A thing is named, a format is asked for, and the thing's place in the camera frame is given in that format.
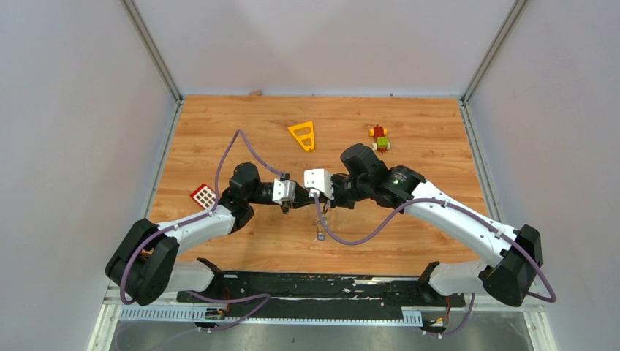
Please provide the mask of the metal keyring with keys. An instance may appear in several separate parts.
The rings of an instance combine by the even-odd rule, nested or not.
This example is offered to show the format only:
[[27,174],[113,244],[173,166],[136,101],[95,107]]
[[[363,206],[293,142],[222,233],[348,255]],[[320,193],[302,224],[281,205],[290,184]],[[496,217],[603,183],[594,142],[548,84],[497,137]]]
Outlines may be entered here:
[[316,236],[316,240],[317,241],[325,241],[326,238],[328,237],[328,233],[327,230],[325,229],[324,224],[327,224],[329,220],[329,217],[326,216],[325,214],[322,214],[319,219],[317,219],[314,224],[315,227],[317,229],[317,236]]

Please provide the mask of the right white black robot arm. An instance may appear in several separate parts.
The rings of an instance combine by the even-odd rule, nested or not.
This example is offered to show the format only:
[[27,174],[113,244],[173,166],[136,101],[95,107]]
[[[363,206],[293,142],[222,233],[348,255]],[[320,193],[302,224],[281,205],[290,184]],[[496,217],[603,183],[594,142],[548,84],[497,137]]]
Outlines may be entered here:
[[310,198],[330,207],[354,208],[373,200],[392,215],[421,219],[469,247],[477,260],[429,263],[417,286],[419,299],[436,305],[457,293],[486,293],[504,305],[519,307],[534,280],[541,278],[540,232],[529,224],[513,227],[488,218],[453,199],[414,170],[389,168],[372,149],[357,143],[340,156],[345,174],[307,170],[304,183]]

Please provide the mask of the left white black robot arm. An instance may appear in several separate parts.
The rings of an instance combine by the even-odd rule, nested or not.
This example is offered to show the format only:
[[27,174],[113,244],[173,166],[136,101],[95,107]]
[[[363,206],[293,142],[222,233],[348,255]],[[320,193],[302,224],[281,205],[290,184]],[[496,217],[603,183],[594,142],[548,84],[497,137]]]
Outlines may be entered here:
[[164,293],[195,291],[204,301],[219,300],[224,282],[204,259],[179,262],[178,256],[212,238],[243,228],[254,216],[253,205],[278,205],[284,213],[314,204],[307,189],[283,175],[260,180],[256,165],[239,164],[217,203],[171,222],[137,220],[105,267],[105,275],[123,288],[129,303],[149,305]]

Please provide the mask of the yellow triangular plastic piece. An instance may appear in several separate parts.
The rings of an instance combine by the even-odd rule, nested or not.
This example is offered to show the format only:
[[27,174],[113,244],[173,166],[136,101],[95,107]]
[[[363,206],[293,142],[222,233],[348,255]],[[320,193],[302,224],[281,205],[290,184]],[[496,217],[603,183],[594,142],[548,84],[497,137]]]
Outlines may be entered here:
[[287,127],[287,129],[304,151],[315,150],[314,123],[312,121],[296,124]]

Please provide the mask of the red green toy block figure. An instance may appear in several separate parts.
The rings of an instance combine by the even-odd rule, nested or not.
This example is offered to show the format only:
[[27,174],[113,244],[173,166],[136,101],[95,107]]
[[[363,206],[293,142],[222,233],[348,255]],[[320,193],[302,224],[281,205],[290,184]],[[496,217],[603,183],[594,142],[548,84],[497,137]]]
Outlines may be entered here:
[[385,153],[391,149],[391,143],[388,139],[388,131],[386,128],[376,124],[368,131],[369,137],[373,138],[371,148],[373,151]]

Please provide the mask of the red white toy block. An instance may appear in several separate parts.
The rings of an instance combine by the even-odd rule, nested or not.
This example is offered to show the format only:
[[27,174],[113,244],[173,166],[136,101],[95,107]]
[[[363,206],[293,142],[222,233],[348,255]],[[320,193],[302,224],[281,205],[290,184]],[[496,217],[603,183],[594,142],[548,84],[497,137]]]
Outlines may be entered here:
[[215,191],[207,184],[201,184],[190,194],[193,201],[205,210],[211,209],[215,206],[216,196],[217,194]]

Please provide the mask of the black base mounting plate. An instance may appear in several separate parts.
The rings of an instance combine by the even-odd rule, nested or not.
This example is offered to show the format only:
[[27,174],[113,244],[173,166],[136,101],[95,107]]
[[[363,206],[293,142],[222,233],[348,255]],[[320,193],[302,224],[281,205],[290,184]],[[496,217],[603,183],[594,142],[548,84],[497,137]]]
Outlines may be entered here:
[[222,271],[214,264],[213,281],[197,297],[180,292],[181,303],[206,298],[235,300],[227,313],[242,317],[270,296],[254,313],[257,317],[398,318],[403,308],[432,308],[442,313],[466,305],[462,295],[442,297],[415,276],[384,277],[320,273]]

